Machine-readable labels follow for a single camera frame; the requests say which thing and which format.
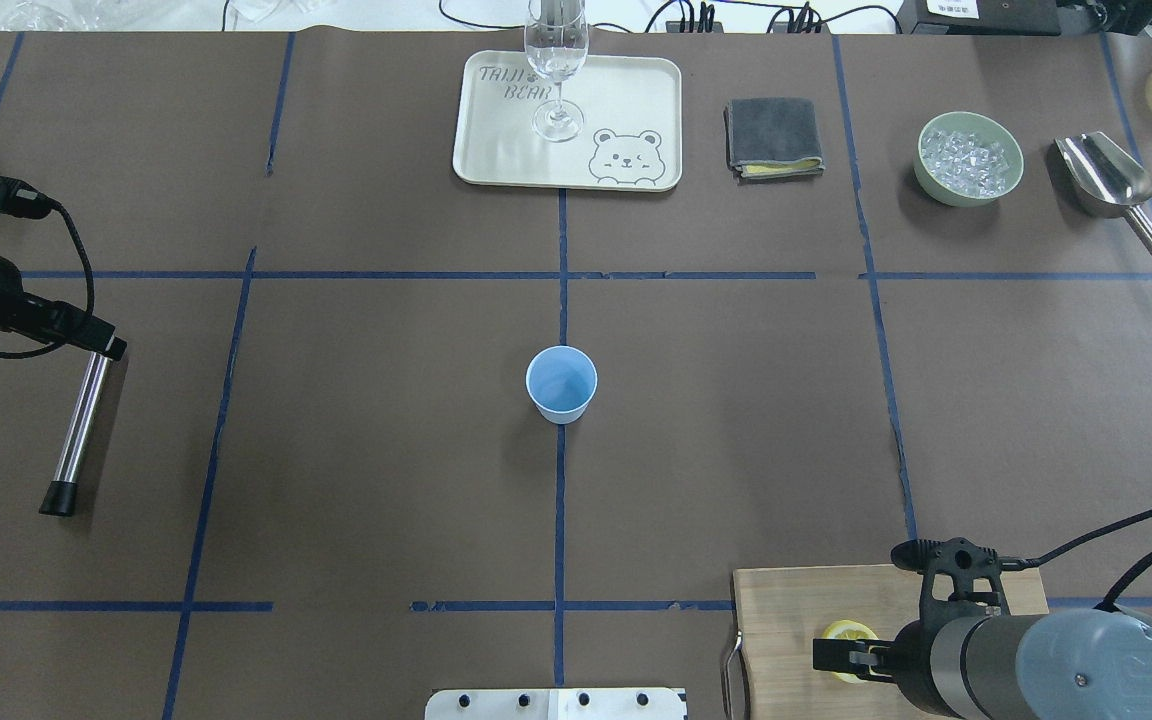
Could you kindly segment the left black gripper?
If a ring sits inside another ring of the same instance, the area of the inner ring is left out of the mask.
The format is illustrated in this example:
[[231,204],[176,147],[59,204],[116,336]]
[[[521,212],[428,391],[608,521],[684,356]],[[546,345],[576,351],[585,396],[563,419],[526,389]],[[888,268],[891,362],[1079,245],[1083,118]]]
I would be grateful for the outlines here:
[[116,336],[113,324],[93,314],[93,276],[84,270],[86,305],[41,300],[24,291],[17,266],[0,256],[0,331],[15,333],[38,346],[24,351],[1,351],[0,359],[23,361],[55,353],[67,346],[122,361],[128,343]]

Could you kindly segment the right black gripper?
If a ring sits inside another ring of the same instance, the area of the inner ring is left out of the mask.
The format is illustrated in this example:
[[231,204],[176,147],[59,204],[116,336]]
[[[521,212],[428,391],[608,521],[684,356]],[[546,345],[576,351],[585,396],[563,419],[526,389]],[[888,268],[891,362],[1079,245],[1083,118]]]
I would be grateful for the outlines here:
[[946,706],[935,688],[931,647],[934,632],[910,623],[893,641],[827,641],[814,638],[813,667],[823,673],[874,673],[890,676],[914,706]]

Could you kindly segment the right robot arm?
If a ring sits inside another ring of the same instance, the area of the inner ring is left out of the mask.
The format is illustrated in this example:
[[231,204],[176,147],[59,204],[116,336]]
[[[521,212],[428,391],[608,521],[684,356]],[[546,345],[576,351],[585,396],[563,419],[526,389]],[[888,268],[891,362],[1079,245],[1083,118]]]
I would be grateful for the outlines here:
[[814,670],[892,684],[955,719],[1152,719],[1152,615],[1076,609],[905,626],[893,641],[817,638]]

